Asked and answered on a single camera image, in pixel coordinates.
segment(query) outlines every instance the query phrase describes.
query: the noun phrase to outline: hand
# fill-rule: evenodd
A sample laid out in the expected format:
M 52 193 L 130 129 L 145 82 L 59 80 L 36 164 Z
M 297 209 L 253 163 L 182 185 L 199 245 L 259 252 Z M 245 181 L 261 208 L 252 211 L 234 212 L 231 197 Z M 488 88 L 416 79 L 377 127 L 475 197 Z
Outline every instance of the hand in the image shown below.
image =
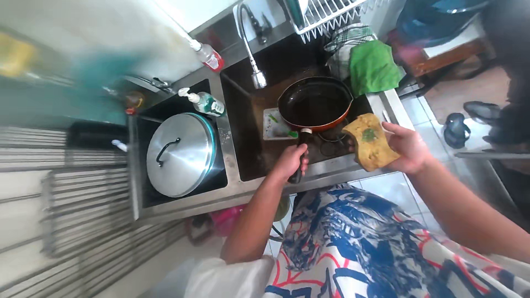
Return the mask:
M 401 127 L 397 124 L 383 122 L 383 128 L 391 132 L 386 134 L 388 145 L 401 157 L 389 163 L 386 167 L 401 171 L 406 174 L 416 174 L 422 170 L 434 157 L 429 152 L 429 147 L 420 134 L 414 130 Z
M 302 154 L 307 156 L 307 144 L 302 144 L 300 146 L 293 145 L 285 148 L 274 165 L 274 168 L 272 168 L 270 175 L 278 177 L 284 183 L 287 182 L 287 179 L 298 170 L 298 167 L 300 166 L 300 156 L 302 156 Z M 308 163 L 308 158 L 302 160 L 302 176 L 305 175 Z

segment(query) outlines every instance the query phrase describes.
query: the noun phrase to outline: pot lid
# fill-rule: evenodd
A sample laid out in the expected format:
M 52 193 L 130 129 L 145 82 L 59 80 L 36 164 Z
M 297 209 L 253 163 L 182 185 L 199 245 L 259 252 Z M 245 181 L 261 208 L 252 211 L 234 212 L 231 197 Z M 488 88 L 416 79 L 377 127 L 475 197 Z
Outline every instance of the pot lid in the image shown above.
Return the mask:
M 208 126 L 200 116 L 183 113 L 158 127 L 146 160 L 147 175 L 158 192 L 182 197 L 202 182 L 215 159 L 213 131 Z

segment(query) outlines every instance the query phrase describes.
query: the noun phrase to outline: sandal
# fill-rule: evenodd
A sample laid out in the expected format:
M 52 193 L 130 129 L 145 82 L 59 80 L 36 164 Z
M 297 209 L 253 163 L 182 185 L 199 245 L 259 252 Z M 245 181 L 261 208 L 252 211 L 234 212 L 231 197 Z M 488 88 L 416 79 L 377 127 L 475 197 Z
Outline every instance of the sandal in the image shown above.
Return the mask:
M 494 103 L 482 101 L 468 101 L 464 103 L 464 110 L 473 120 L 480 120 L 485 124 L 493 126 L 500 117 L 500 107 Z
M 444 140 L 451 148 L 463 148 L 471 136 L 471 130 L 464 124 L 462 113 L 451 113 L 445 120 Z

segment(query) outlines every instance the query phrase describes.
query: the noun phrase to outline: white dish rack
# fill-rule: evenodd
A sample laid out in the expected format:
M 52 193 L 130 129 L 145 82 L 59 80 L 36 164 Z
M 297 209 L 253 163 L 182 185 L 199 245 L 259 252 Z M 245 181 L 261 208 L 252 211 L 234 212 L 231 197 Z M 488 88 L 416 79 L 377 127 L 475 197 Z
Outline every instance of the white dish rack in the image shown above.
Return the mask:
M 284 3 L 295 32 L 302 37 L 304 43 L 322 35 L 330 35 L 368 11 L 388 4 L 392 0 L 307 0 L 307 10 L 303 15 L 304 24 L 301 29 L 293 22 L 293 12 L 286 0 Z

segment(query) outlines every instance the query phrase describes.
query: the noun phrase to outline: pink container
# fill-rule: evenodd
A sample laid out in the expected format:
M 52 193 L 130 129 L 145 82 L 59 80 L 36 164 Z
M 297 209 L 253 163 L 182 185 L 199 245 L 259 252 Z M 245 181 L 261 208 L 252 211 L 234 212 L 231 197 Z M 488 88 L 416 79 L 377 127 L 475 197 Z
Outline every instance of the pink container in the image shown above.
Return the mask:
M 245 206 L 246 204 L 208 213 L 214 222 L 215 234 L 219 237 L 230 235 Z

